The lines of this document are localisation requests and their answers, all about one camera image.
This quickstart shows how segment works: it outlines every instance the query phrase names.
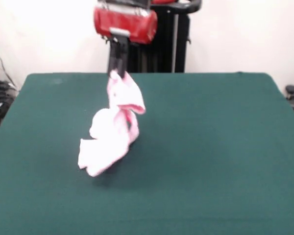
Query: white wall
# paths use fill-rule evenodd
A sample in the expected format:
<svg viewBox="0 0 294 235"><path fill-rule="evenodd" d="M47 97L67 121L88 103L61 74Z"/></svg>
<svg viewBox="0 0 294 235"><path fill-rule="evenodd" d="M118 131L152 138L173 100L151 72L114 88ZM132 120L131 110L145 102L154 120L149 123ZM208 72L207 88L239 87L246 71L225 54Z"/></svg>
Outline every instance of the white wall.
<svg viewBox="0 0 294 235"><path fill-rule="evenodd" d="M95 0L0 0L0 55L21 86L30 73L105 72ZM294 84L294 0L203 0L192 15L186 72L269 73Z"/></svg>

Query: black cable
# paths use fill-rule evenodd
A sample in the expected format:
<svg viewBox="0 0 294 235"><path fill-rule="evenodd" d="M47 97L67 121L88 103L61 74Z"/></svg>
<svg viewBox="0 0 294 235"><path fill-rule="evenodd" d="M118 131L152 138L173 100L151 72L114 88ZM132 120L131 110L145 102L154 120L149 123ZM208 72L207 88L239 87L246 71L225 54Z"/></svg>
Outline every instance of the black cable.
<svg viewBox="0 0 294 235"><path fill-rule="evenodd" d="M1 62L1 66L2 66L2 69L3 69L3 71L4 71L5 75L6 75L6 77L7 77L7 78L10 80L10 82L13 84L13 86L14 86L14 87L16 87L15 83L13 82L13 80L11 79L11 77L8 75L8 73L6 72L6 70L5 70L5 67L4 67L4 64L3 64L3 61L2 61L2 59L1 59L1 57L0 57L0 62Z"/></svg>

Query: chair wheel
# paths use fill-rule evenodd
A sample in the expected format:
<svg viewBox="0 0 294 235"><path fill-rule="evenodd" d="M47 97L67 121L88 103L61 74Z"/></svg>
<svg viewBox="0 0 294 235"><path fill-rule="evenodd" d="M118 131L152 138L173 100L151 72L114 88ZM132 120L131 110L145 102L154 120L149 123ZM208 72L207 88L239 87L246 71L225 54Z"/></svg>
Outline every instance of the chair wheel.
<svg viewBox="0 0 294 235"><path fill-rule="evenodd" d="M293 95L294 94L294 85L287 85L285 87L285 90L287 91L288 94Z"/></svg>

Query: cloth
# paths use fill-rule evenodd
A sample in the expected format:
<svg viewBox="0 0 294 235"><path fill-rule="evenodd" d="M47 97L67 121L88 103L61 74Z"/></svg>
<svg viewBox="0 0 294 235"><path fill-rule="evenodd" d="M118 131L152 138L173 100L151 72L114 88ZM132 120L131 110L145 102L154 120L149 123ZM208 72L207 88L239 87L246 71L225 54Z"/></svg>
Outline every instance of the cloth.
<svg viewBox="0 0 294 235"><path fill-rule="evenodd" d="M78 166L86 168L93 177L124 157L139 135L134 112L144 114L146 111L142 93L128 73L122 79L111 71L107 93L109 108L95 114L90 128L90 135L95 140L80 140Z"/></svg>
<svg viewBox="0 0 294 235"><path fill-rule="evenodd" d="M97 177L105 73L30 75L0 127L0 235L294 235L294 111L259 73L133 74L140 136Z"/></svg>

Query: towel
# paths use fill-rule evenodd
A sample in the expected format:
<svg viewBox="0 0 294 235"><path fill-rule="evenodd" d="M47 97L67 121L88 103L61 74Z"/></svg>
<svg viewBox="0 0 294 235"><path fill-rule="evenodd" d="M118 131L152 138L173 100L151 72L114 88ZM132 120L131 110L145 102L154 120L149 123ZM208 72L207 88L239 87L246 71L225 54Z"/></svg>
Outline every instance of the towel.
<svg viewBox="0 0 294 235"><path fill-rule="evenodd" d="M89 130L94 140L80 140L78 166L92 177L127 154L129 145L139 136L135 113L142 115L146 111L141 90L128 73L122 79L111 71L107 93L109 108L94 115Z"/></svg>

